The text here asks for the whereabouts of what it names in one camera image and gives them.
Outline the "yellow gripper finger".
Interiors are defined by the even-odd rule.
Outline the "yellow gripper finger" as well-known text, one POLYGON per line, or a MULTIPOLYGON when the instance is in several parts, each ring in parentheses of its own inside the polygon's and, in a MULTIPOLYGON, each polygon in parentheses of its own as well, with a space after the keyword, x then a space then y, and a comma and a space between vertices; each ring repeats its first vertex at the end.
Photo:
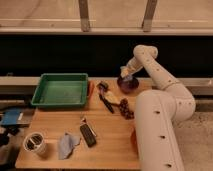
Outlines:
POLYGON ((129 69, 126 66, 121 66, 120 69, 121 69, 120 76, 122 78, 124 78, 130 74, 129 69))

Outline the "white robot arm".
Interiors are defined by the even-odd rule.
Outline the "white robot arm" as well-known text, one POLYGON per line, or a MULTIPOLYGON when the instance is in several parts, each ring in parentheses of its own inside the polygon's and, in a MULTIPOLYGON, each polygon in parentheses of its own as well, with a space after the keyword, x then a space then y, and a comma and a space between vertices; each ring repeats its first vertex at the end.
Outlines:
POLYGON ((134 122, 141 171, 185 171, 172 122, 189 119, 196 102, 186 86, 169 73, 156 58, 154 46, 137 45, 133 58, 121 68, 121 76, 142 68, 157 90, 141 92, 135 101, 134 122))

